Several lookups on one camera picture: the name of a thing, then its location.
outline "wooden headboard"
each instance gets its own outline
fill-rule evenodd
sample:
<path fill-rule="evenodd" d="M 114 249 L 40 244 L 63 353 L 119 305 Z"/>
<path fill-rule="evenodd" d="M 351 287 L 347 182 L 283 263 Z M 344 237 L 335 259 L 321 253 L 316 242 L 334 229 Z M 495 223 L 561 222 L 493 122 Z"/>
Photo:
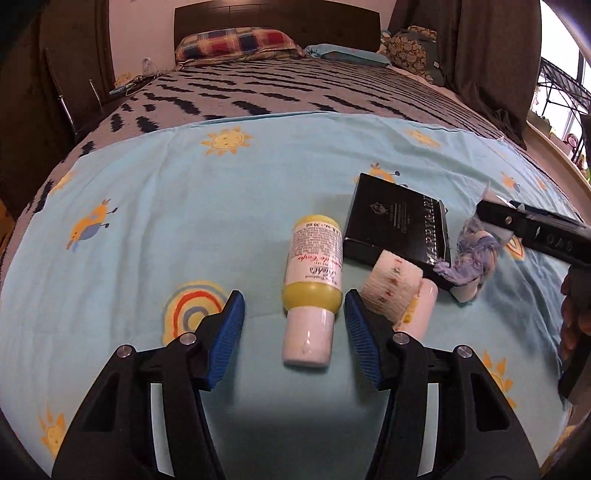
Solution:
<path fill-rule="evenodd" d="M 174 48 L 187 35 L 218 28 L 281 30 L 302 48 L 332 43 L 379 48 L 379 13 L 325 0 L 213 0 L 174 11 Z"/>

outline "white bandage roll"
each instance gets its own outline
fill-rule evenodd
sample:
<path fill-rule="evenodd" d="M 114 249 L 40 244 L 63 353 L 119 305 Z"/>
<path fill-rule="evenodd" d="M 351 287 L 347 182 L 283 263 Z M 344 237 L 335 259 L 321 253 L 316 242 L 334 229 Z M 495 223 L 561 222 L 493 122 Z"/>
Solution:
<path fill-rule="evenodd" d="M 363 285 L 361 298 L 367 308 L 384 315 L 396 328 L 421 288 L 422 278 L 423 271 L 416 265 L 384 250 Z"/>

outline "curtain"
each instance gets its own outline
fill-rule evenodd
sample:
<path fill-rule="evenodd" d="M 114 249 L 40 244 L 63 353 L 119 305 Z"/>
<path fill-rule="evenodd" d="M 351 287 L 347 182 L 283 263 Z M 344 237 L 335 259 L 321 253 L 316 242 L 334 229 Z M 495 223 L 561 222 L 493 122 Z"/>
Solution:
<path fill-rule="evenodd" d="M 540 68 L 540 0 L 397 0 L 389 30 L 437 31 L 446 87 L 525 148 Z"/>

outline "yellow bottle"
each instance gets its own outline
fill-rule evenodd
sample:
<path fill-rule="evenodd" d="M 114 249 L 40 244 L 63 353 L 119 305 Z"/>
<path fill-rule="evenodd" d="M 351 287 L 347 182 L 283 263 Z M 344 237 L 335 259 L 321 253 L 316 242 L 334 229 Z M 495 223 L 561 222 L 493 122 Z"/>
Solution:
<path fill-rule="evenodd" d="M 287 310 L 283 339 L 286 364 L 326 367 L 330 363 L 335 313 L 343 301 L 342 269 L 339 224 L 324 215 L 298 220 L 282 295 Z"/>

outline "blue pillow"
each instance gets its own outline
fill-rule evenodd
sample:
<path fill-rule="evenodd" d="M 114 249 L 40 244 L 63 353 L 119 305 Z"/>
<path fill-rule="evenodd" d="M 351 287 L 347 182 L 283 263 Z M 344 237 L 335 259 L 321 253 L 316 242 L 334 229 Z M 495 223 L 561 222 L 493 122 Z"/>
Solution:
<path fill-rule="evenodd" d="M 304 52 L 310 57 L 344 61 L 358 65 L 369 65 L 372 67 L 387 67 L 392 65 L 384 55 L 379 53 L 358 50 L 356 48 L 341 47 L 339 45 L 331 45 L 330 43 L 308 45 L 304 49 Z"/>

